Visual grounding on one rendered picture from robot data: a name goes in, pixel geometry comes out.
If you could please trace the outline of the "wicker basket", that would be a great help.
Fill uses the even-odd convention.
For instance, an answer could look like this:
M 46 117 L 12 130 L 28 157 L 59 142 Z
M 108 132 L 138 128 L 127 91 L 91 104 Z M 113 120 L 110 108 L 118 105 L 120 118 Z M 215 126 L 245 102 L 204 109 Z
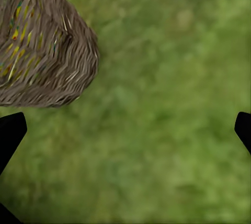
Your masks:
M 13 40 L 17 26 L 18 36 Z M 0 70 L 0 107 L 58 109 L 70 105 L 97 76 L 100 57 L 94 29 L 67 0 L 0 0 L 0 66 L 5 62 Z

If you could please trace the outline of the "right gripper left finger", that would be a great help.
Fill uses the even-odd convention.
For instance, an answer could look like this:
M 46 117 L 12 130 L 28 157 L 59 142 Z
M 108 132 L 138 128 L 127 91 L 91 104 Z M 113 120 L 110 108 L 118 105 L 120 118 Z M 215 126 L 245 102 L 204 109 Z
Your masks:
M 0 118 L 0 175 L 26 132 L 27 124 L 22 112 Z

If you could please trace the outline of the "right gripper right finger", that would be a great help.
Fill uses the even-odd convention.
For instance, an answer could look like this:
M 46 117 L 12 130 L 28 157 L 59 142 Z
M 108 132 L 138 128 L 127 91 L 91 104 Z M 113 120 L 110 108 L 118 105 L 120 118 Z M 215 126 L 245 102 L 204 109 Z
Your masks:
M 234 130 L 251 154 L 251 114 L 239 112 Z

